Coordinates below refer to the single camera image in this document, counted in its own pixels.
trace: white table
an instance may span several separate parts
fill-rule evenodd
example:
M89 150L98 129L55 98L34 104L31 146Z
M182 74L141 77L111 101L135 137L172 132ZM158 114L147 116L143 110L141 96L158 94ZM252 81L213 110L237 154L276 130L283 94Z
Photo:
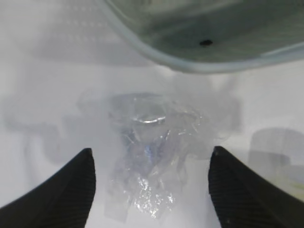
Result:
M183 196L162 224L135 209L126 224L104 217L105 182L123 148L105 121L103 99L174 89L200 96L215 122L232 117L221 125L230 135L222 145L271 176L277 164L269 152L304 163L303 73L304 63L294 62L232 75L183 75L130 49L90 0L0 0L0 205L91 147L97 191L88 228L219 228L207 191L209 161L191 159Z

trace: plastic bag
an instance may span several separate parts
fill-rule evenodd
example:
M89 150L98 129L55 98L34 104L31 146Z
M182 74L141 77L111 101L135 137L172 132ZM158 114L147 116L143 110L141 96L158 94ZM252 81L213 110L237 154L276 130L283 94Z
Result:
M120 95L110 104L109 117L126 154L110 175L105 214L125 221L134 205L160 219L174 208L187 182L187 156L210 157L211 125L199 110L161 95Z

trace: transparent plastic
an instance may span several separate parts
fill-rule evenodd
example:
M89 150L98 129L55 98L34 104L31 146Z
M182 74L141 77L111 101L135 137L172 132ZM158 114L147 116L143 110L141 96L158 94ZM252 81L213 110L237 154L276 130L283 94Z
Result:
M187 156L210 157L211 125L200 110L168 96L119 95L110 104L109 118L126 154L110 175L105 213L125 221L134 205L160 219L174 208L187 182Z

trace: black hole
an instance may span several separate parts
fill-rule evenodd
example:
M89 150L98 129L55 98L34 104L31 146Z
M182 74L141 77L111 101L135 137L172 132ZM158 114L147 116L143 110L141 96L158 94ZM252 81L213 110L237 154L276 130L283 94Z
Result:
M210 45L213 44L213 41L210 40L210 39L206 39L206 40L203 40L199 43L199 45L203 46L203 47L208 47Z

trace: gray plastic bin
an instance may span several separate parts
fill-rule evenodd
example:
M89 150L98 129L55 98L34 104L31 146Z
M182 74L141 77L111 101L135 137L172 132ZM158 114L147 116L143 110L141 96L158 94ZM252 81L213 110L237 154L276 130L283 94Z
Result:
M304 57L304 0L97 0L148 58L196 73Z

